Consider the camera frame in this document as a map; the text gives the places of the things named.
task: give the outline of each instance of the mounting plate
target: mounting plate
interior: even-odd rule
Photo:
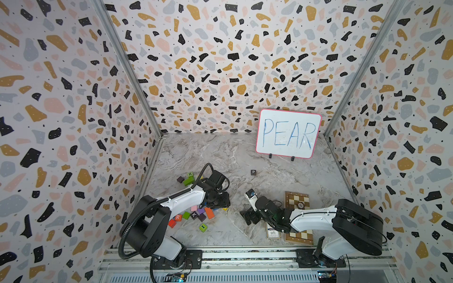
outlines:
[[[192,269],[201,269],[201,261],[203,259],[203,251],[200,249],[188,249],[186,251],[186,259],[187,260],[187,266],[184,268],[186,270],[190,270],[191,266]],[[169,266],[168,264],[168,259],[164,257],[160,257],[156,262],[153,263],[153,269],[154,270],[169,270],[173,269]]]
[[[313,257],[314,249],[297,249],[296,250],[296,262],[299,264],[299,268],[314,268],[319,267],[319,263],[315,261]],[[328,268],[334,267],[346,267],[344,259],[332,260],[333,264],[326,266]]]

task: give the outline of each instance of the pink whiteboard frame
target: pink whiteboard frame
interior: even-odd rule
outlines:
[[[319,116],[321,117],[321,120],[319,121],[318,132],[316,133],[316,139],[315,139],[315,141],[314,141],[312,155],[311,155],[309,158],[304,158],[304,157],[295,157],[295,158],[300,158],[300,159],[310,159],[310,158],[313,157],[314,148],[316,147],[316,142],[318,141],[319,127],[321,126],[321,122],[323,121],[323,116],[322,116],[321,114],[318,114],[318,113],[307,113],[307,112],[298,112],[298,111],[277,110],[277,109],[261,109],[261,111],[260,111],[260,120],[261,120],[261,112],[262,112],[263,110],[282,111],[282,112],[294,112],[294,113],[304,113],[304,114],[319,115]],[[258,148],[258,135],[259,135],[259,134],[260,134],[260,124],[258,123],[258,133],[257,133],[257,135],[256,135],[256,146],[255,146],[255,151],[256,151],[257,153],[260,153],[260,154],[267,154],[267,153],[258,152],[258,150],[257,150],[257,148]],[[292,157],[292,156],[280,155],[280,154],[273,154],[273,153],[272,153],[272,155],[285,156],[285,157]]]

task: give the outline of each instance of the terrazzo wallpaper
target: terrazzo wallpaper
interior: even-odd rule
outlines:
[[[453,1],[407,1],[328,138],[406,282],[453,282]]]
[[[105,0],[165,132],[257,132],[263,108],[324,131],[392,0]]]
[[[0,281],[94,282],[154,133],[89,1],[0,9]]]

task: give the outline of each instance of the red block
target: red block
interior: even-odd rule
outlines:
[[[211,208],[205,207],[204,211],[205,211],[205,213],[206,213],[206,216],[207,216],[209,219],[214,218],[214,212],[212,211]]]
[[[174,227],[175,225],[176,225],[176,221],[175,221],[175,220],[173,220],[173,219],[172,219],[172,220],[170,220],[170,222],[169,222],[169,226],[173,228],[173,227]]]

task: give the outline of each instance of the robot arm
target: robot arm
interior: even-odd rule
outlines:
[[[201,179],[207,166],[211,167],[212,174],[209,178]],[[129,259],[137,254],[144,258],[149,256],[162,256],[168,260],[170,266],[179,267],[184,262],[186,248],[172,237],[165,235],[168,222],[177,214],[186,209],[197,206],[198,208],[222,208],[230,206],[227,187],[230,181],[220,172],[213,170],[207,163],[196,181],[169,197],[151,196],[142,197],[128,219],[121,228],[121,240],[118,253],[122,259]],[[127,242],[136,251],[131,254],[124,253],[124,243]]]
[[[246,193],[252,208],[241,214],[249,223],[263,219],[282,233],[305,230],[329,230],[330,237],[321,237],[313,256],[324,266],[333,264],[342,255],[361,251],[370,255],[382,254],[383,220],[357,204],[340,199],[334,206],[320,209],[281,209],[266,197],[258,197],[251,189]]]

